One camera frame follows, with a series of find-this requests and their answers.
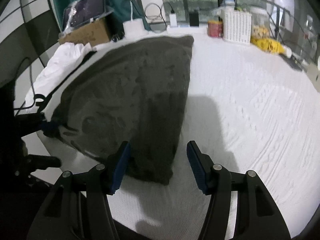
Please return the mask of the clear snack jar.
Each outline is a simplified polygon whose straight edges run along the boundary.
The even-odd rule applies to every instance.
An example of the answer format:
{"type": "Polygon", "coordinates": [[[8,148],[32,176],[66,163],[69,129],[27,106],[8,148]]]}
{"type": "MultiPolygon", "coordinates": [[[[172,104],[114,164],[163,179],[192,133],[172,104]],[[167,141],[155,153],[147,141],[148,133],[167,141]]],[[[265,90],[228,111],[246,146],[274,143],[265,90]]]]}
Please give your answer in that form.
{"type": "Polygon", "coordinates": [[[250,7],[252,15],[251,38],[269,38],[270,22],[267,11],[259,7],[250,7]]]}

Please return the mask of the white desk lamp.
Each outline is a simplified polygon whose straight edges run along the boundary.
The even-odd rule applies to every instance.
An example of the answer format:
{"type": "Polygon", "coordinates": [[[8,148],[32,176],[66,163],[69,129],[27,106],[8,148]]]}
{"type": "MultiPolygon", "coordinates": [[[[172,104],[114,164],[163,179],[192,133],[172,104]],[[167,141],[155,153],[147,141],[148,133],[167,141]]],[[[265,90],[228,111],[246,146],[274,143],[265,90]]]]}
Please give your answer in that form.
{"type": "Polygon", "coordinates": [[[130,2],[130,20],[123,23],[124,34],[127,39],[139,38],[145,35],[146,29],[141,18],[133,18],[133,1],[130,2]]]}

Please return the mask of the tablet with dark screen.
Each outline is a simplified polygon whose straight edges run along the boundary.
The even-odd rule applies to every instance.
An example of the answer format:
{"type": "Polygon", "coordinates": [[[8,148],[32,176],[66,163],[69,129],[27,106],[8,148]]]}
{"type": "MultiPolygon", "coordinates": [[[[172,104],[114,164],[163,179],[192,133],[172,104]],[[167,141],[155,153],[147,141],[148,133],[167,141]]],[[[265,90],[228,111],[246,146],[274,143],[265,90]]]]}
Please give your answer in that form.
{"type": "Polygon", "coordinates": [[[64,9],[62,28],[78,27],[106,15],[106,0],[76,0],[64,9]]]}

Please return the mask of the cardboard box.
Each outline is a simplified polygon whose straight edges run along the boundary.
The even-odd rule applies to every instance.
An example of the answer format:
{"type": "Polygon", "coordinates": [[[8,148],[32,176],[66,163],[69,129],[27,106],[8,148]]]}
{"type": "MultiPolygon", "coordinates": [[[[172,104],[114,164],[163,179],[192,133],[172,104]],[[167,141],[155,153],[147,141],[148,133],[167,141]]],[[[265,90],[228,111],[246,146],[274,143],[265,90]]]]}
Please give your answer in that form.
{"type": "Polygon", "coordinates": [[[88,23],[58,39],[59,44],[69,42],[86,45],[89,43],[92,47],[110,41],[111,35],[104,18],[88,23]]]}

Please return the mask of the yellow snack bag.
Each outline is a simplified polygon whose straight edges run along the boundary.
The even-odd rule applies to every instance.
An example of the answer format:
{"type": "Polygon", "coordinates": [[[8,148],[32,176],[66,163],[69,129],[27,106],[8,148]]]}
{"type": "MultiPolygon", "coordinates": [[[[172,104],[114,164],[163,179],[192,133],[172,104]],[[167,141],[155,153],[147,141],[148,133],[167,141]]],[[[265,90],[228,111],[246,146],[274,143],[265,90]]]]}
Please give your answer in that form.
{"type": "Polygon", "coordinates": [[[271,38],[251,38],[251,43],[259,49],[271,54],[285,54],[286,50],[280,42],[271,38]]]}

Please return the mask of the white perforated basket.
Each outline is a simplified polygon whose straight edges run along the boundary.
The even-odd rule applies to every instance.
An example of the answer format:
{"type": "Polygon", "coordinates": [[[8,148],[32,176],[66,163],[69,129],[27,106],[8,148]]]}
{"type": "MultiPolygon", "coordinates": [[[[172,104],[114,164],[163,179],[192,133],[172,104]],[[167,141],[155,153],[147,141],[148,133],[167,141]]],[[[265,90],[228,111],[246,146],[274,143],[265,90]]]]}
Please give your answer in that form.
{"type": "Polygon", "coordinates": [[[250,44],[252,14],[238,10],[224,10],[222,20],[225,41],[243,45],[250,44]]]}

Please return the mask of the red yellow snack can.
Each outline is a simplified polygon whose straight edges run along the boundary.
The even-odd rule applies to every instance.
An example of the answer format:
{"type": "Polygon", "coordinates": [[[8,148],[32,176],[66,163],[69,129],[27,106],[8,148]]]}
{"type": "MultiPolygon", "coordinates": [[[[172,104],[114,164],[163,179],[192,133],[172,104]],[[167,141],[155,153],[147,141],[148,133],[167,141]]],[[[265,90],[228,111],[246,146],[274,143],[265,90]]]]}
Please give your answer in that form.
{"type": "Polygon", "coordinates": [[[223,22],[215,20],[208,21],[208,36],[214,38],[222,38],[223,22]]]}

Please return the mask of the dark olive grey garment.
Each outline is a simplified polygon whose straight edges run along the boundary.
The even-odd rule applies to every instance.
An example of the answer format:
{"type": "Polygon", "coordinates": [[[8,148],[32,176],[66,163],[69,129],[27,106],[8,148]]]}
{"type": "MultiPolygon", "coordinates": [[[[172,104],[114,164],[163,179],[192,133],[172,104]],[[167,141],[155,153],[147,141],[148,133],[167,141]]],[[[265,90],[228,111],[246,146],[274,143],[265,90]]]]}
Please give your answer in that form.
{"type": "Polygon", "coordinates": [[[146,38],[113,49],[63,91],[52,115],[58,137],[105,161],[130,144],[127,175],[168,185],[190,82],[194,38],[146,38]]]}

